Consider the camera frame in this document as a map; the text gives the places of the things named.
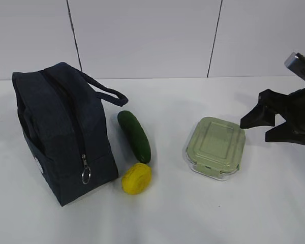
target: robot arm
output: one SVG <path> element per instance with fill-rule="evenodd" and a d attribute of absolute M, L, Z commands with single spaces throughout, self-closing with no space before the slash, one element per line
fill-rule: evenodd
<path fill-rule="evenodd" d="M 285 66 L 305 80 L 305 57 L 292 53 Z M 275 115 L 280 114 L 286 122 L 275 126 Z M 240 127 L 272 126 L 265 134 L 266 142 L 291 142 L 305 145 L 305 88 L 289 95 L 269 89 L 259 94 L 258 104 L 240 120 Z"/>

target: navy blue insulated bag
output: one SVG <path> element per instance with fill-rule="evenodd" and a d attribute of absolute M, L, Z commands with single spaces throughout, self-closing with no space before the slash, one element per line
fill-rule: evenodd
<path fill-rule="evenodd" d="M 123 106 L 123 94 L 66 63 L 12 82 L 24 137 L 61 206 L 118 178 L 101 99 Z"/>

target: glass food container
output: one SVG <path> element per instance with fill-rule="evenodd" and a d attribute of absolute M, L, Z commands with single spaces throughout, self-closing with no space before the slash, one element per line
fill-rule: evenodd
<path fill-rule="evenodd" d="M 190 168 L 218 180 L 227 180 L 240 168 L 245 139 L 245 132 L 239 125 L 213 117 L 203 118 L 186 150 Z"/>

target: green cucumber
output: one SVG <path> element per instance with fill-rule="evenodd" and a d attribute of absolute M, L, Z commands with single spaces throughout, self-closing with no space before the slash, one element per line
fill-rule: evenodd
<path fill-rule="evenodd" d="M 141 163 L 149 163 L 151 160 L 149 141 L 137 118 L 129 111 L 121 111 L 117 115 L 117 120 L 137 160 Z"/>

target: lemon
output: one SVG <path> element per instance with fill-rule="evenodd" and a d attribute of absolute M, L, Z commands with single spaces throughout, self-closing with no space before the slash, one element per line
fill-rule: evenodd
<path fill-rule="evenodd" d="M 122 178 L 122 188 L 130 195 L 143 192 L 151 180 L 151 168 L 143 163 L 133 165 Z"/>

